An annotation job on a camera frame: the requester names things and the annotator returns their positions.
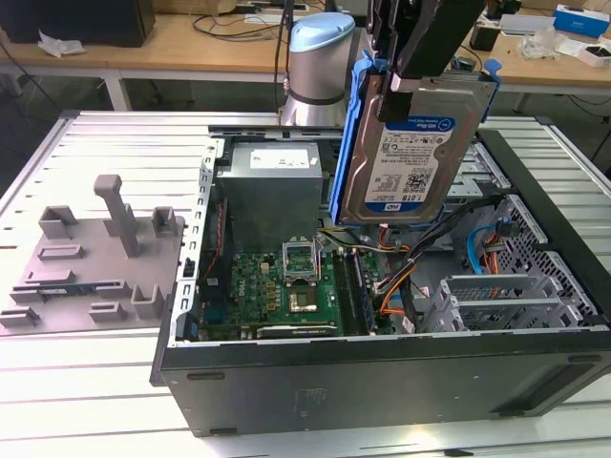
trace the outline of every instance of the gray plastic peg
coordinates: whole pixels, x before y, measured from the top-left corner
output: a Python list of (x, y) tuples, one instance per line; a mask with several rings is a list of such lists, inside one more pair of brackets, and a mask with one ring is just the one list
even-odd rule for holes
[(100, 175), (95, 180), (94, 192), (106, 202), (125, 254), (128, 258), (135, 258), (138, 252), (136, 230), (130, 221), (130, 215), (125, 211), (125, 204), (119, 193), (121, 184), (119, 175)]

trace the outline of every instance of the hard drive label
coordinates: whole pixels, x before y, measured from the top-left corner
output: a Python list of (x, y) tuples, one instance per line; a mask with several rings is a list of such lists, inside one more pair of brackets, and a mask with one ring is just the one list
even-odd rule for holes
[(253, 150), (251, 169), (307, 169), (310, 166), (307, 150)]
[(434, 151), (446, 143), (454, 120), (410, 116), (387, 123), (378, 146), (365, 203), (377, 212), (406, 212), (427, 197), (438, 162)]

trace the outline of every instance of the orange wire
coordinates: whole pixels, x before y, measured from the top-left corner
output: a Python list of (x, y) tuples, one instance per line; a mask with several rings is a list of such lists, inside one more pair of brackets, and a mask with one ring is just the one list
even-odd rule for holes
[(493, 266), (494, 266), (495, 274), (498, 275), (498, 261), (496, 259), (496, 253), (492, 254), (492, 259), (493, 259)]
[[(383, 250), (394, 250), (394, 246), (386, 245), (383, 242), (384, 235), (387, 233), (388, 230), (389, 230), (388, 227), (383, 227), (382, 228), (382, 230), (380, 231), (380, 234), (378, 235), (378, 245), (380, 245), (380, 248), (382, 248)], [(409, 245), (401, 245), (401, 249), (402, 250), (409, 250), (410, 246)]]
[(484, 252), (484, 265), (486, 266), (486, 269), (488, 269), (488, 273), (492, 274), (492, 270), (490, 270), (490, 265), (488, 264), (488, 254), (486, 252)]
[(388, 293), (386, 293), (386, 296), (384, 298), (384, 301), (382, 302), (382, 306), (380, 307), (380, 315), (387, 315), (387, 314), (393, 314), (393, 313), (398, 313), (400, 315), (405, 315), (405, 311), (404, 310), (399, 310), (399, 309), (387, 309), (387, 305), (389, 304), (390, 301), (390, 296), (392, 296), (392, 293), (394, 293), (396, 291), (396, 289), (401, 285), (401, 283), (403, 281), (405, 281), (405, 279), (407, 277), (409, 277), (411, 275), (411, 273), (416, 270), (416, 266), (412, 267), (410, 270), (408, 270), (405, 274), (403, 274), (403, 277), (401, 277), (393, 286), (392, 288), (389, 290)]

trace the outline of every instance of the paper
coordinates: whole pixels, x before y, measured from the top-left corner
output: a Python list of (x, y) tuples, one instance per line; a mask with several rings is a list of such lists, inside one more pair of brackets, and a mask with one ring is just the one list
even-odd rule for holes
[(562, 54), (572, 55), (573, 57), (577, 57), (579, 52), (586, 46), (588, 46), (587, 43), (583, 43), (577, 40), (566, 38), (558, 46), (556, 46), (556, 51)]
[(82, 54), (85, 52), (83, 45), (78, 40), (56, 40), (55, 38), (45, 35), (42, 31), (38, 31), (38, 33), (40, 33), (38, 48), (57, 58), (60, 58), (64, 54)]

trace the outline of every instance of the box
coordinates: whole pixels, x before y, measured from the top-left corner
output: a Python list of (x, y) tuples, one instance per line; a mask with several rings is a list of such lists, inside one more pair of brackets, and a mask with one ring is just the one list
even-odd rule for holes
[(579, 51), (577, 59), (590, 67), (611, 67), (611, 52), (601, 45), (586, 46)]
[(604, 12), (582, 10), (565, 5), (557, 6), (554, 17), (556, 17), (554, 28), (557, 31), (569, 31), (594, 38), (605, 33), (611, 22), (609, 14)]
[(585, 3), (585, 0), (561, 0), (560, 2), (558, 0), (522, 0), (522, 9), (554, 11), (558, 4), (582, 8)]

